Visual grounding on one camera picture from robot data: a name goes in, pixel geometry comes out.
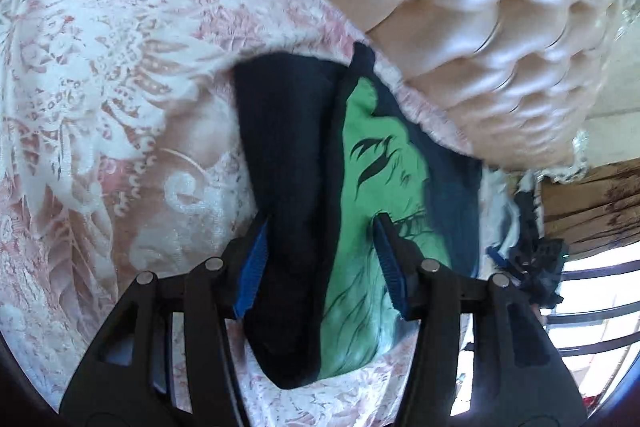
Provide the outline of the dark navy graphic sweatshirt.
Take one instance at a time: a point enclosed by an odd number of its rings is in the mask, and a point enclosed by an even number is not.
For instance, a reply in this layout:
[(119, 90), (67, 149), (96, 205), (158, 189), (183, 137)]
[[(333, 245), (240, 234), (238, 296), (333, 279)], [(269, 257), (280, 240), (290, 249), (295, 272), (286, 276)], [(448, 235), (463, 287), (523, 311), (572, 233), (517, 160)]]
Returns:
[(245, 337), (266, 376), (295, 389), (366, 366), (411, 331), (393, 307), (371, 223), (452, 271), (480, 263), (482, 165), (408, 121), (356, 43), (347, 64), (270, 53), (232, 70), (266, 256)]

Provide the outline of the pink white floral blanket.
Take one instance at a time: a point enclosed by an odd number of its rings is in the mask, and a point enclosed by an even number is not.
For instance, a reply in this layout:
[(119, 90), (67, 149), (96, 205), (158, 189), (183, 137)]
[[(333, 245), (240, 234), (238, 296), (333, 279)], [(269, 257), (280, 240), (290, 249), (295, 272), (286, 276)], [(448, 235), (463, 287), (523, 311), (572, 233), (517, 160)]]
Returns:
[(229, 68), (360, 39), (326, 0), (1, 0), (1, 330), (47, 405), (138, 272), (254, 217)]

